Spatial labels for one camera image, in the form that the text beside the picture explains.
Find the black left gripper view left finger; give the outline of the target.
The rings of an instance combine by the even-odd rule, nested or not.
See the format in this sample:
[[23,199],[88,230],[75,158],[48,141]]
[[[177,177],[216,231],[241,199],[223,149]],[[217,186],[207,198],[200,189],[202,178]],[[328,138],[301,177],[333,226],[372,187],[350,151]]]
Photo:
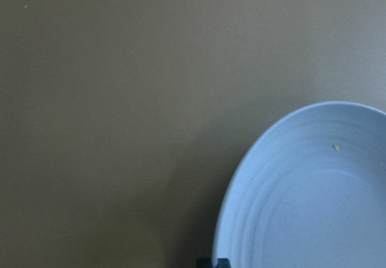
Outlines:
[[212,268],[212,261],[210,258],[198,258],[196,260],[196,268]]

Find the black left gripper view right finger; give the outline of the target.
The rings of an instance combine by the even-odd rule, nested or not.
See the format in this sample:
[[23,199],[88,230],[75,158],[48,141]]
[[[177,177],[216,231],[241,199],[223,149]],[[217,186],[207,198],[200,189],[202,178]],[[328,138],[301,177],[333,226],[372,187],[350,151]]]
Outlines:
[[217,259],[217,268],[230,268],[230,261],[227,258]]

